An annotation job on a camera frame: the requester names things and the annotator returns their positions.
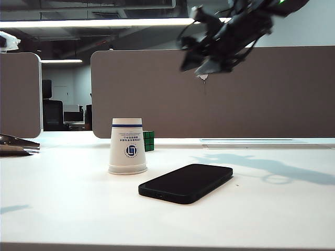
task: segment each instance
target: smartphone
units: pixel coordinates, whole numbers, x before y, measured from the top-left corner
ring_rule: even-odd
[[[191,204],[232,177],[232,168],[191,164],[140,184],[140,195]]]

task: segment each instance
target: cup logo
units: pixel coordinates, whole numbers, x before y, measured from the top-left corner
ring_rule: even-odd
[[[137,148],[134,145],[129,145],[126,149],[126,153],[129,157],[135,157],[137,155]]]

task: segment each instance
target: green rubik's cube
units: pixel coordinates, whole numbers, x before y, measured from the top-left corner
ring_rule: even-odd
[[[144,149],[146,152],[154,150],[154,138],[155,132],[154,131],[143,131],[143,138],[144,138]]]

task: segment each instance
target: upside-down paper cup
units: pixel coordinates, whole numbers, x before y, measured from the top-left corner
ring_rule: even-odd
[[[142,119],[114,118],[110,137],[110,174],[139,174],[147,170]]]

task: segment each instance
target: phone case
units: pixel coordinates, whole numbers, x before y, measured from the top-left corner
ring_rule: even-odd
[[[146,184],[151,182],[152,180],[156,180],[156,179],[161,178],[162,176],[169,175],[172,172],[178,171],[180,168],[177,169],[177,170],[174,170],[172,172],[169,172],[167,174],[164,174],[162,176],[159,176],[155,179],[152,179],[150,181],[147,181],[145,183],[140,184],[139,187],[138,187],[138,191],[139,191],[140,195],[146,196],[146,197],[165,200],[165,201],[174,202],[174,203],[178,203],[178,204],[191,204],[191,203],[197,201],[198,199],[202,198],[206,194],[210,193],[214,189],[218,188],[219,186],[224,184],[226,181],[228,181],[232,177],[232,173],[233,173],[232,168],[230,168],[230,167],[221,167],[221,168],[226,168],[228,170],[226,175],[218,177],[217,180],[213,181],[208,186],[201,187],[200,189],[194,190],[194,191],[192,191],[188,194],[185,194],[185,195],[166,192],[166,191],[160,191],[160,190],[157,190],[157,189],[150,189],[150,188],[146,187]]]

